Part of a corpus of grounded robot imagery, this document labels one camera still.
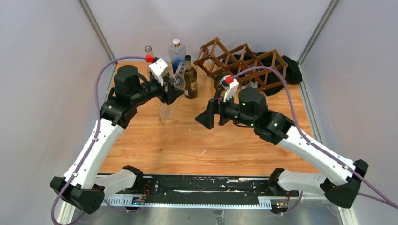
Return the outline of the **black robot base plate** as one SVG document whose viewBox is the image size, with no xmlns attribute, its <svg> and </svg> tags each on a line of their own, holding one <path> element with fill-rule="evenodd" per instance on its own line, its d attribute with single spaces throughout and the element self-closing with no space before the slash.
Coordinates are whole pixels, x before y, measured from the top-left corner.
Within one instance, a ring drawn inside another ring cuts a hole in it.
<svg viewBox="0 0 398 225">
<path fill-rule="evenodd" d="M 273 193 L 267 177 L 146 174 L 140 190 L 124 189 L 107 198 L 126 208 L 210 208 L 270 210 L 298 191 Z"/>
</svg>

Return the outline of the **clear round glass bottle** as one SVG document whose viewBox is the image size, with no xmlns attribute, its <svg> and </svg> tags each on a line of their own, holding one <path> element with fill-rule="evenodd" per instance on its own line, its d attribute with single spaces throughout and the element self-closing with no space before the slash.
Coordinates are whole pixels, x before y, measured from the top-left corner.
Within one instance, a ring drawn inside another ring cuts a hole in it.
<svg viewBox="0 0 398 225">
<path fill-rule="evenodd" d="M 153 50 L 152 47 L 150 45 L 146 45 L 145 46 L 145 56 L 147 58 L 153 58 Z M 147 70 L 147 74 L 150 75 L 150 68 L 149 65 L 152 63 L 152 61 L 147 61 L 147 66 L 146 66 L 146 70 Z"/>
</svg>

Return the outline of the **dark bottle barcode label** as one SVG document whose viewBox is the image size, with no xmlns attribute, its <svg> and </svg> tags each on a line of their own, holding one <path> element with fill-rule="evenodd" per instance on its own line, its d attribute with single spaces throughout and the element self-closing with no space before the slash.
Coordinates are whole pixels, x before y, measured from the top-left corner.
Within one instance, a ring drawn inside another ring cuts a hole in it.
<svg viewBox="0 0 398 225">
<path fill-rule="evenodd" d="M 194 99 L 198 95 L 197 71 L 191 64 L 191 56 L 185 56 L 187 69 L 184 74 L 185 89 L 184 94 L 188 99 Z"/>
</svg>

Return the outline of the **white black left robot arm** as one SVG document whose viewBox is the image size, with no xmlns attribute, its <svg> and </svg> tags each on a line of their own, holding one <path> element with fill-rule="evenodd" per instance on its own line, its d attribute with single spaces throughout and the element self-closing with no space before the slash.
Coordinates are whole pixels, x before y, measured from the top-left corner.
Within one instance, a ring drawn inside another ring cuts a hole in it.
<svg viewBox="0 0 398 225">
<path fill-rule="evenodd" d="M 186 66 L 180 64 L 174 74 L 168 67 L 150 66 L 150 77 L 146 79 L 136 66 L 120 67 L 114 76 L 107 101 L 100 109 L 89 140 L 73 165 L 62 177 L 54 177 L 50 187 L 61 199 L 87 214 L 98 210 L 103 201 L 122 190 L 133 194 L 146 194 L 149 187 L 144 183 L 143 172 L 132 166 L 97 178 L 105 157 L 118 137 L 125 131 L 137 108 L 153 98 L 171 105 L 183 95 Z"/>
</svg>

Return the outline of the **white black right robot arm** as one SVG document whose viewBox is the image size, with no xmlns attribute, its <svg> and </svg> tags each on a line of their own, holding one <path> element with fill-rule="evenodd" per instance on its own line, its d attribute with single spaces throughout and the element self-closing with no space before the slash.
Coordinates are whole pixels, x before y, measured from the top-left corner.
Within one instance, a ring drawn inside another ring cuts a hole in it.
<svg viewBox="0 0 398 225">
<path fill-rule="evenodd" d="M 254 88 L 240 91 L 238 100 L 239 103 L 234 103 L 232 98 L 224 100 L 217 91 L 195 120 L 207 129 L 214 127 L 215 115 L 220 116 L 220 126 L 229 121 L 249 126 L 260 139 L 294 152 L 319 170 L 318 173 L 299 173 L 276 168 L 268 179 L 271 194 L 303 191 L 323 195 L 342 208 L 353 205 L 362 183 L 360 177 L 366 174 L 368 163 L 346 159 L 299 131 L 293 120 L 269 110 L 265 96 Z"/>
</svg>

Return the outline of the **blue square glass bottle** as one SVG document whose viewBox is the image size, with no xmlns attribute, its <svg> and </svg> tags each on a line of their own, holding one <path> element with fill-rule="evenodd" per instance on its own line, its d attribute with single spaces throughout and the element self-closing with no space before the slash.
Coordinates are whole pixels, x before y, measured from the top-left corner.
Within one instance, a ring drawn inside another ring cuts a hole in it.
<svg viewBox="0 0 398 225">
<path fill-rule="evenodd" d="M 177 71 L 180 62 L 185 62 L 186 48 L 181 44 L 179 39 L 173 39 L 172 45 L 169 47 L 170 61 L 173 73 Z"/>
</svg>

